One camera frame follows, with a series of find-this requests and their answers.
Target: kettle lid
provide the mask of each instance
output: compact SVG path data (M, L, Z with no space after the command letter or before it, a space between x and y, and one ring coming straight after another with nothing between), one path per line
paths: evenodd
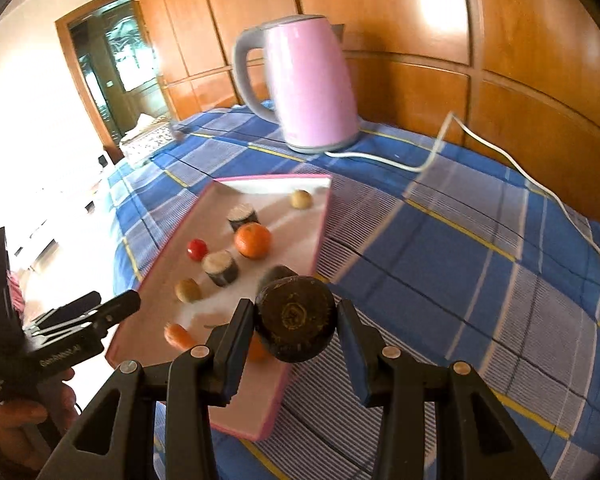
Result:
M258 25L257 28L261 30L268 30L273 27L277 27L278 25L286 25L287 23L295 23L295 22L304 22L305 20L315 20L316 18L325 18L321 14L293 14L291 16L285 16L284 18L278 18L276 20L272 20L270 22L265 22L261 25Z

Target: power cord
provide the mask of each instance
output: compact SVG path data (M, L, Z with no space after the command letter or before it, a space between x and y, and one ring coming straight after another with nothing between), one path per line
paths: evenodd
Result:
M368 158L369 160L375 160L376 162L384 162L385 164L389 164L389 165L393 166L394 168L399 168L400 170L411 171L411 173L421 173L421 172L423 172L424 170L426 170L431 165L431 163L433 162L433 159L439 153L439 151L441 149L441 146L442 146L442 143L443 143L443 140L444 140L444 138L446 136L446 132L448 131L449 126L451 125L451 121L452 120L455 120L456 123L458 123L460 125L460 127L469 136L473 137L475 140L477 140L481 144L484 144L488 148L491 148L492 150L494 150L494 151L498 152L499 154L505 156L507 158L507 160L511 164L513 164L513 166L529 182L533 183L536 187L538 187L539 189L541 189L542 191L544 191L545 193L547 193L547 195L549 195L550 197L552 197L558 203L558 206L560 206L560 209L562 209L562 212L567 217L567 220L569 220L569 222L571 223L571 225L573 225L573 227L576 229L576 231L578 231L580 233L580 236L582 236L586 240L586 242L600 256L600 247L598 247L598 245L593 241L593 239L591 237L589 237L587 234L585 234L584 232L582 232L580 230L580 228L575 224L575 222L573 221L573 219L571 219L571 217L567 213L567 209L564 207L564 204L562 203L562 200L560 200L560 198L553 191L551 191L548 187L543 186L537 180L535 180L533 177L531 177L525 170L522 169L522 167L513 159L513 157L511 155L509 155L509 153L505 152L502 148L496 146L495 144L492 144L488 140L483 139L481 136L479 136L477 134L474 134L469 128L467 128L464 125L464 123L460 119L458 119L453 114L453 112L449 112L446 115L445 120L443 121L442 126L440 126L440 130L438 131L438 136L436 137L436 140L433 143L433 148L432 148L431 152L427 156L426 160L420 166L406 166L404 164L400 164L399 162L395 162L393 160L388 160L387 158L382 158L381 156L371 155L369 153L358 153L358 152L334 153L334 152L324 152L324 154L328 155L328 156L332 156L334 158L347 158L347 157L350 157L350 156L357 157L357 158Z

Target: kettle base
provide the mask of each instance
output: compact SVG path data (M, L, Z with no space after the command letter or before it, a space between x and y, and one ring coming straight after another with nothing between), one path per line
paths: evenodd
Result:
M360 137L360 133L358 132L353 136L345 140L341 140L340 142L336 142L335 144L328 144L327 146L315 146L306 148L304 146L294 146L292 144L287 143L286 145L290 147L292 150L298 153L305 153L307 155L313 155L314 153L324 153L324 152L337 152L338 150L342 150L344 148L348 148L354 142L358 140Z

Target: white wall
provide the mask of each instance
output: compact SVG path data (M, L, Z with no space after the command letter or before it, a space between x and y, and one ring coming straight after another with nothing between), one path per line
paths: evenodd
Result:
M35 192L77 188L102 152L54 23L89 1L13 0L0 18L0 226L8 235L31 208L49 207Z

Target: kettle spout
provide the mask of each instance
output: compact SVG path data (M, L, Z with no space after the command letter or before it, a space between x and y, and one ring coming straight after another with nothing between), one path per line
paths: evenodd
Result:
M338 41L342 43L342 36L344 35L344 23L331 25L331 30L336 35L336 38L338 38Z

